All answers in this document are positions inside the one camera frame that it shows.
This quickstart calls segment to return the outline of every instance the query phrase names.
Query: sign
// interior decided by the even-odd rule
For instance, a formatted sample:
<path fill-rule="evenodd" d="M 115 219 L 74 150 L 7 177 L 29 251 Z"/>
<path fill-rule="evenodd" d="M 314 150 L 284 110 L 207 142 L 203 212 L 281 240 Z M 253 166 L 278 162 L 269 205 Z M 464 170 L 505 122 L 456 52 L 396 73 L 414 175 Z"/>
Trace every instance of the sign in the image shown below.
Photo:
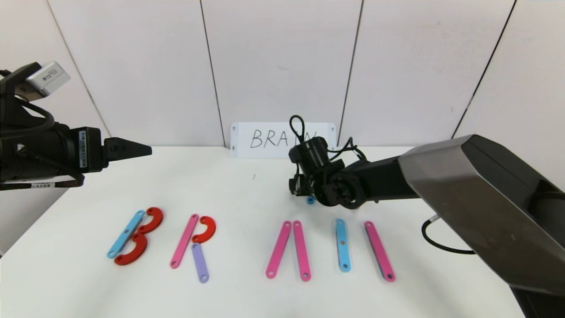
<path fill-rule="evenodd" d="M 300 134 L 300 121 L 292 122 L 294 129 Z M 304 140 L 312 137 L 323 137 L 328 149 L 335 150 L 337 141 L 336 125 L 332 123 L 305 123 Z M 284 123 L 234 123 L 230 129 L 230 152 L 236 158 L 284 158 L 299 143 L 298 138 L 290 130 L 288 122 Z"/>

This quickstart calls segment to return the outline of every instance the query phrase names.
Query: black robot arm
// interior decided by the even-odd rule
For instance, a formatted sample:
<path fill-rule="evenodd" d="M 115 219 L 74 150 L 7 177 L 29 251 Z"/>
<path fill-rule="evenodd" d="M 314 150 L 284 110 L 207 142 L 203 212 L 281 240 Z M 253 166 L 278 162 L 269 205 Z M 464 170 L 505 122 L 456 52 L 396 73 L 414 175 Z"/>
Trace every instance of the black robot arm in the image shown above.
<path fill-rule="evenodd" d="M 375 162 L 359 155 L 345 166 L 314 137 L 289 157 L 303 172 L 289 181 L 291 193 L 323 205 L 422 198 L 437 213 L 424 236 L 442 218 L 472 251 L 435 246 L 476 253 L 510 285 L 527 318 L 565 315 L 565 194 L 505 147 L 471 135 Z"/>

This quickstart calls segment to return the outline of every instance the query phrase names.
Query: black cable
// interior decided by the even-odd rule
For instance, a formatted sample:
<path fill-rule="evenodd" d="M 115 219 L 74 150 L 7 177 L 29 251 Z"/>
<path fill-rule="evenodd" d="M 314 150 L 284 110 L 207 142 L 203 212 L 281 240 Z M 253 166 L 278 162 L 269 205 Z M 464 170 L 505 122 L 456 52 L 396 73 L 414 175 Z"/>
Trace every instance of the black cable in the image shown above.
<path fill-rule="evenodd" d="M 430 243 L 431 245 L 439 248 L 440 250 L 444 250 L 446 252 L 451 252 L 451 253 L 457 253 L 457 254 L 466 254 L 466 255 L 474 255 L 476 254 L 474 251 L 467 251 L 467 250 L 458 250 L 456 248 L 451 248 L 451 247 L 447 247 L 447 246 L 443 246 L 439 243 L 436 243 L 435 241 L 433 241 L 431 238 L 428 237 L 428 234 L 426 234 L 426 229 L 428 228 L 428 226 L 430 224 L 432 224 L 433 221 L 439 219 L 439 216 L 434 216 L 432 218 L 430 218 L 429 220 L 425 221 L 424 224 L 422 224 L 422 236 L 424 237 L 424 239 Z"/>
<path fill-rule="evenodd" d="M 328 152 L 335 153 L 335 155 L 332 158 L 330 158 L 330 161 L 339 157 L 342 153 L 344 153 L 346 151 L 355 151 L 355 152 L 357 152 L 357 157 L 360 160 L 367 160 L 367 157 L 365 156 L 365 154 L 357 148 L 357 145 L 353 144 L 353 138 L 349 137 L 347 142 L 343 146 L 343 148 L 341 148 L 340 150 L 334 151 L 334 150 L 328 149 Z"/>
<path fill-rule="evenodd" d="M 55 118 L 53 118 L 53 115 L 51 115 L 51 113 L 49 113 L 48 111 L 46 111 L 45 109 L 43 109 L 41 107 L 38 107 L 34 104 L 30 104 L 29 100 L 27 98 L 25 98 L 25 96 L 22 96 L 22 95 L 19 95 L 19 94 L 14 94 L 14 95 L 24 98 L 25 100 L 19 100 L 20 105 L 27 108 L 27 109 L 33 110 L 36 113 L 39 113 L 40 115 L 45 117 L 45 121 L 41 125 L 31 127 L 31 128 L 16 129 L 16 130 L 3 130 L 3 131 L 1 131 L 0 139 L 18 138 L 18 137 L 25 137 L 25 136 L 37 134 L 38 132 L 42 132 L 42 131 L 50 129 L 55 124 Z"/>
<path fill-rule="evenodd" d="M 292 126 L 292 120 L 294 118 L 298 118 L 298 120 L 300 120 L 300 123 L 302 124 L 302 135 L 299 135 L 298 132 Z M 296 137 L 298 137 L 298 141 L 300 141 L 300 143 L 302 144 L 304 142 L 304 131 L 306 130 L 304 119 L 302 119 L 302 117 L 300 117 L 299 115 L 292 115 L 288 123 L 290 124 L 290 130 L 292 130 L 292 132 L 296 135 Z"/>
<path fill-rule="evenodd" d="M 60 171 L 62 171 L 63 173 L 65 173 L 65 175 L 69 175 L 70 177 L 72 177 L 74 180 L 67 180 L 67 181 L 57 181 L 54 182 L 54 186 L 55 188 L 75 188 L 75 187 L 80 187 L 83 185 L 84 183 L 84 174 L 81 174 L 77 171 L 74 171 L 73 169 L 62 165 L 54 160 L 51 160 L 47 157 L 44 157 L 42 155 L 39 154 L 35 154 L 29 150 L 27 150 L 25 147 L 23 149 L 21 149 L 20 151 L 22 151 L 23 156 L 27 156 L 30 157 L 38 162 L 42 162 L 45 163 L 47 165 L 50 165 Z M 34 184 L 37 183 L 0 183 L 0 191 L 4 191 L 4 190 L 17 190 L 17 189 L 30 189 L 32 188 L 32 186 Z"/>

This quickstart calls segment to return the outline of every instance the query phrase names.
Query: table surface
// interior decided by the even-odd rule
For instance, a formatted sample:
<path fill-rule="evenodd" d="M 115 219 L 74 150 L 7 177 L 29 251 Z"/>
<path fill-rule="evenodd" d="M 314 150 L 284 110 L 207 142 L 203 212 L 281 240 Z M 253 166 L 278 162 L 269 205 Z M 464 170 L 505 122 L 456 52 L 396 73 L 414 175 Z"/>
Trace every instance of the table surface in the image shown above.
<path fill-rule="evenodd" d="M 434 212 L 420 199 L 365 203 L 354 211 L 308 205 L 288 191 L 295 172 L 289 160 L 235 159 L 220 147 L 153 149 L 152 156 L 87 175 L 83 187 L 67 191 L 4 255 L 2 318 L 523 316 L 509 287 L 476 255 L 444 252 L 422 238 L 420 227 Z M 379 160 L 408 149 L 363 150 Z M 344 158 L 348 164 L 354 157 Z M 163 210 L 163 223 L 147 235 L 137 261 L 117 266 L 106 252 L 133 214 L 149 207 Z M 179 268 L 169 266 L 193 213 L 218 225 L 202 245 L 210 272 L 204 284 L 190 251 Z M 349 273 L 338 267 L 337 217 L 347 223 Z M 277 277 L 265 277 L 285 220 L 302 221 L 309 282 L 299 278 L 293 235 Z M 378 229 L 395 282 L 380 276 L 366 220 Z M 198 225 L 194 233 L 204 229 Z M 466 248 L 441 220 L 429 234 Z"/>

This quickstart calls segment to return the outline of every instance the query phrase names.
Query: small blue piece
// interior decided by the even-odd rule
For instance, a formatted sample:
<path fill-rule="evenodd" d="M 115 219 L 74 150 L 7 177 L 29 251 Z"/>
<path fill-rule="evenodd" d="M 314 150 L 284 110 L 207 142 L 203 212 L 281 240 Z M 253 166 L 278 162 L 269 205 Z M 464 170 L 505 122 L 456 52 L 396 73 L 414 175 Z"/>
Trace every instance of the small blue piece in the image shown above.
<path fill-rule="evenodd" d="M 342 272 L 349 272 L 351 262 L 349 261 L 349 247 L 347 245 L 347 228 L 345 227 L 345 221 L 340 218 L 336 219 L 336 239 L 340 270 Z"/>
<path fill-rule="evenodd" d="M 118 237 L 114 245 L 112 245 L 112 248 L 108 251 L 108 253 L 106 253 L 106 256 L 108 256 L 108 258 L 113 259 L 116 257 L 117 254 L 121 252 L 121 250 L 125 246 L 125 243 L 132 236 L 133 232 L 137 230 L 139 224 L 141 224 L 144 215 L 145 215 L 144 210 L 139 210 L 136 212 L 132 220 L 128 223 L 128 226 L 125 227 L 125 229 L 121 232 L 120 236 Z"/>

